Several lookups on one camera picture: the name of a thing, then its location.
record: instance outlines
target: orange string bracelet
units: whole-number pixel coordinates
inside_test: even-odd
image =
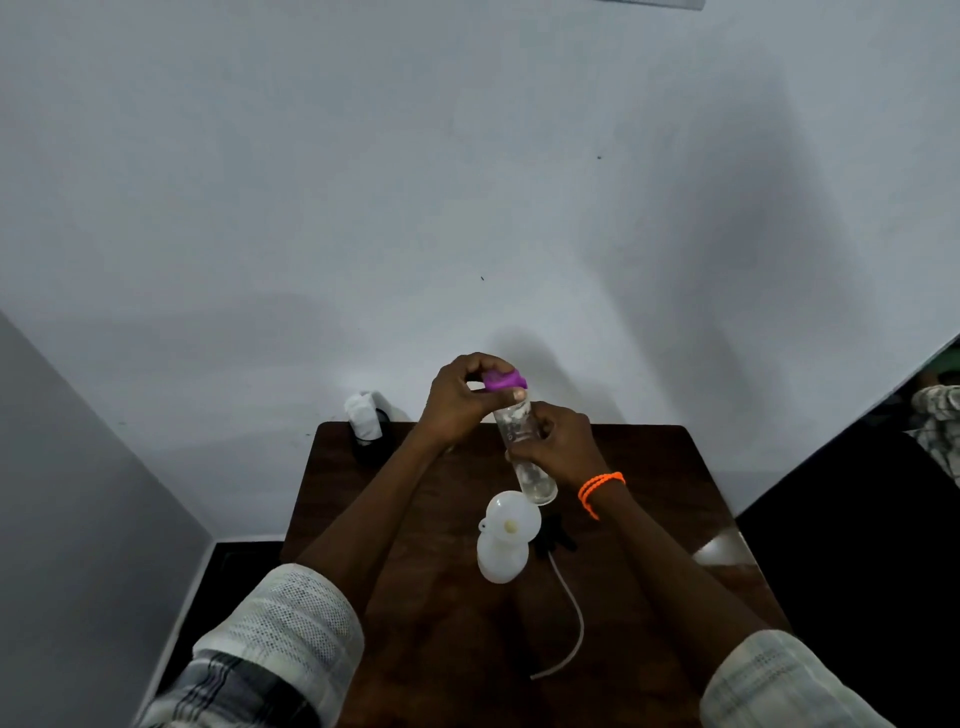
[[[599,488],[601,485],[606,483],[608,480],[619,480],[621,483],[626,484],[626,479],[623,477],[623,473],[606,473],[603,475],[597,475],[592,477],[583,487],[580,489],[580,493],[577,494],[577,498],[580,499],[580,502],[583,503],[584,508],[587,509],[587,512],[596,520],[599,521],[600,517],[596,515],[593,509],[590,507],[590,504],[587,503],[587,498],[592,495],[593,491]]]

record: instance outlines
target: purple cap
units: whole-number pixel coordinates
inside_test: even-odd
[[[510,387],[527,388],[527,380],[520,376],[520,372],[514,369],[508,375],[501,374],[496,369],[491,369],[483,373],[483,385],[489,392],[496,392],[499,389],[509,389]]]

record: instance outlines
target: wooden table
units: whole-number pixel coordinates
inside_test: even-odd
[[[398,439],[410,424],[394,424]],[[595,425],[597,443],[636,499],[691,553],[735,526],[682,427]],[[346,423],[317,429],[282,558],[290,561],[370,482]],[[584,613],[566,668],[529,675],[569,652],[578,625],[548,561],[494,585],[476,565],[490,498],[517,488],[495,425],[480,425],[424,477],[363,617],[366,652],[340,726],[699,725],[690,688],[615,539],[571,494],[560,512],[579,549],[555,558]],[[788,628],[756,566],[711,568],[768,623]]]

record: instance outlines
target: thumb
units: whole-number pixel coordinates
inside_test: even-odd
[[[549,451],[549,446],[542,440],[521,440],[507,449],[507,460],[512,463],[527,461],[542,468]]]
[[[527,391],[520,387],[514,389],[500,389],[495,392],[480,392],[476,395],[483,404],[484,416],[505,407],[513,407],[518,402],[527,399]]]

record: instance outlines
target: clear plastic bottle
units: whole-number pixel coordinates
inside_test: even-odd
[[[484,385],[489,390],[506,389],[508,387],[527,388],[527,381],[520,372],[514,370],[508,375],[499,372],[488,372],[484,376]],[[540,426],[530,412],[530,401],[524,400],[511,407],[498,409],[493,413],[500,435],[505,445],[510,446],[522,440],[540,438]],[[516,479],[520,483],[520,490],[534,505],[546,505],[557,497],[556,481],[529,462],[514,463]]]

